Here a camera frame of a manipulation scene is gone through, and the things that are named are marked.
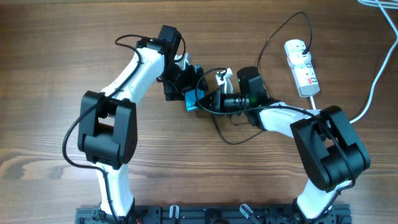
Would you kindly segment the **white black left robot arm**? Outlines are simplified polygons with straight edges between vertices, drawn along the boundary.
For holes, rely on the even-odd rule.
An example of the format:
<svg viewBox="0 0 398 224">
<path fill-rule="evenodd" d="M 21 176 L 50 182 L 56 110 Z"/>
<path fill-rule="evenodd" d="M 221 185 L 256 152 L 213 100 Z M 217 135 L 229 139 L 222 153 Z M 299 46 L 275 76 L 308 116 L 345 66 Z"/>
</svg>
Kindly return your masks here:
<svg viewBox="0 0 398 224">
<path fill-rule="evenodd" d="M 139 36 L 134 56 L 120 75 L 100 92 L 87 91 L 78 118 L 78 149 L 98 175 L 99 219 L 108 223 L 133 222 L 135 200 L 129 188 L 128 164 L 137 146 L 137 107 L 154 82 L 164 87 L 167 101 L 187 101 L 203 74 L 174 27 L 162 26 L 158 37 Z"/>
</svg>

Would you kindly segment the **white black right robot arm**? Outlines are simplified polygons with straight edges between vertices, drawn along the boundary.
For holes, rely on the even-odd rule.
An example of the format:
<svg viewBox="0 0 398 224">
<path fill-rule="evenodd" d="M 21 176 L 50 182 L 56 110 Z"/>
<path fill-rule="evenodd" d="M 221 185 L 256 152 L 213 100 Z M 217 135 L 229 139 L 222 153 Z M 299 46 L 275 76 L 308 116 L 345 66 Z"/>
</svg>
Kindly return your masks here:
<svg viewBox="0 0 398 224">
<path fill-rule="evenodd" d="M 308 182 L 295 199 L 296 213 L 302 221 L 315 223 L 325 218 L 344 190 L 356 184 L 369 168 L 370 156 L 338 106 L 307 110 L 289 106 L 272 98 L 256 67 L 237 73 L 240 91 L 235 93 L 227 68 L 215 68 L 219 88 L 206 96 L 206 74 L 194 87 L 196 105 L 213 115 L 245 114 L 252 126 L 262 131 L 281 133 L 294 139 Z"/>
</svg>

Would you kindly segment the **teal screen smartphone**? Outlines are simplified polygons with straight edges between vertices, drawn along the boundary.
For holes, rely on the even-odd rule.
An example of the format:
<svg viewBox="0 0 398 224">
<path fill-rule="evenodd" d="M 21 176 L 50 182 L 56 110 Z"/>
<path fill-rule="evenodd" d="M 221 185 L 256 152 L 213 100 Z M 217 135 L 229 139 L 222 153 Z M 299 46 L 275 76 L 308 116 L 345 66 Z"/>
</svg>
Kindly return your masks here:
<svg viewBox="0 0 398 224">
<path fill-rule="evenodd" d="M 202 99 L 205 96 L 205 92 L 203 90 L 197 90 L 197 95 L 199 99 Z M 185 93 L 185 105 L 187 111 L 194 111 L 197 110 L 198 107 L 196 106 L 196 96 L 195 90 L 190 90 Z"/>
</svg>

